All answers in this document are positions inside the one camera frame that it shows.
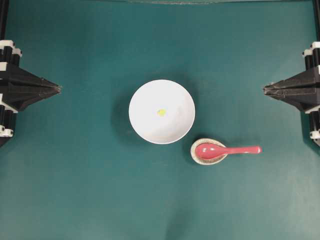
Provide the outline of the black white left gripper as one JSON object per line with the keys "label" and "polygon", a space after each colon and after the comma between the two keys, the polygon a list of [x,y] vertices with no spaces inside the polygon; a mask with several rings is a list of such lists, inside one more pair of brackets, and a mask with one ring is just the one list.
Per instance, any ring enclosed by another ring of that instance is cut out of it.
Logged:
{"label": "black white left gripper", "polygon": [[[0,41],[0,145],[15,133],[17,114],[29,105],[61,92],[60,86],[20,68],[22,50],[12,40]],[[13,84],[36,87],[10,87]]]}

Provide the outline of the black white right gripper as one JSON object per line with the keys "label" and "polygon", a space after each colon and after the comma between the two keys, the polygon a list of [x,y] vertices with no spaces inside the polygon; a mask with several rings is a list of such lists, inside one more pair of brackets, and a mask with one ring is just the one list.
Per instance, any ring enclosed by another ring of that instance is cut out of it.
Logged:
{"label": "black white right gripper", "polygon": [[314,41],[302,56],[306,71],[266,85],[263,91],[265,96],[305,112],[309,116],[309,137],[320,146],[320,42]]}

